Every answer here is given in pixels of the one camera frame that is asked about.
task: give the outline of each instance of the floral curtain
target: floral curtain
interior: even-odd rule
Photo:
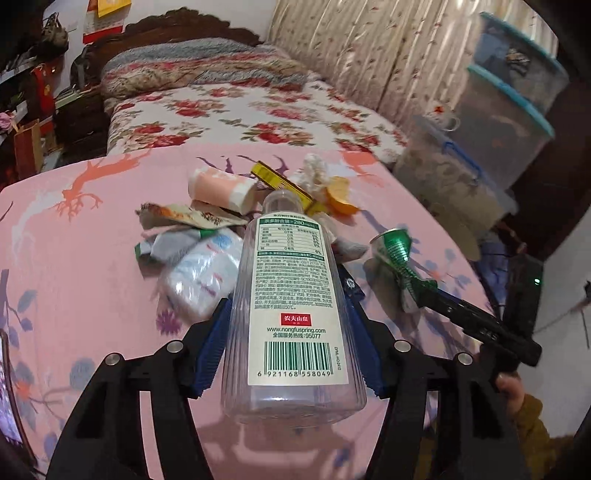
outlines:
[[[433,100],[457,101],[482,11],[556,55],[556,36],[523,0],[279,0],[269,42],[408,132]]]

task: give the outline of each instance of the human hand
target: human hand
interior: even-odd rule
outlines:
[[[507,413],[514,417],[520,411],[525,399],[525,389],[521,382],[521,377],[514,374],[501,373],[496,378],[496,387],[507,398]]]

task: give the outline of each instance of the red logo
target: red logo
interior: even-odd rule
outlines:
[[[281,324],[290,327],[311,327],[312,315],[309,313],[282,313]]]

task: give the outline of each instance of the clear plastic bottle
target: clear plastic bottle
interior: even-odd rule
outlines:
[[[326,233],[288,190],[249,225],[223,370],[225,413],[293,427],[345,419],[366,403]]]

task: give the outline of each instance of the white wall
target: white wall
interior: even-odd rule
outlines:
[[[132,0],[125,24],[136,23],[150,15],[161,15],[168,10],[187,7],[229,21],[232,27],[248,28],[264,40],[275,4],[276,0]],[[77,22],[76,30],[69,33],[70,48],[65,55],[64,69],[61,81],[54,91],[55,95],[69,86],[70,66],[84,48],[82,33],[87,6],[88,0],[56,0],[45,12],[46,18],[54,12],[59,12],[60,22],[65,28]]]
[[[591,280],[591,209],[544,265],[536,329],[567,312]],[[591,335],[591,307],[585,311]],[[537,368],[519,370],[525,389],[544,403],[542,420],[552,436],[576,432],[591,405],[591,350],[580,313],[534,335],[543,353]]]

